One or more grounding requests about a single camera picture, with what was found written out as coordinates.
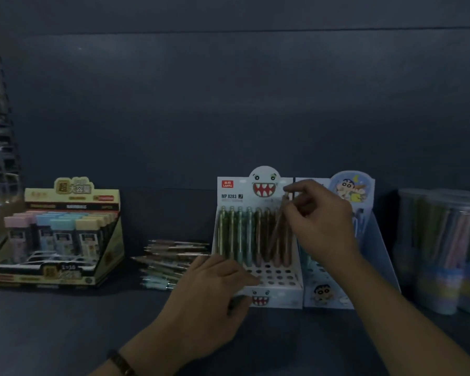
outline dark blue panel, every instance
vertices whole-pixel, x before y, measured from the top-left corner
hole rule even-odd
[[[28,186],[364,170],[470,186],[470,31],[32,37],[4,52]]]
[[[470,26],[470,0],[0,0],[20,35]]]

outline bracelet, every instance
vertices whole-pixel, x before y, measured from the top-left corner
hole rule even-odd
[[[122,357],[118,351],[114,349],[110,349],[108,354],[106,355],[106,359],[111,360],[114,365],[120,370],[120,372],[124,376],[137,376],[136,372],[132,369],[132,367],[127,363],[127,361]]]

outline red mouth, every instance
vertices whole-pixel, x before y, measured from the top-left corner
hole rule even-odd
[[[262,198],[273,195],[277,187],[276,183],[253,183],[252,189],[254,194]]]
[[[268,297],[253,297],[252,304],[256,306],[265,306],[269,301]]]

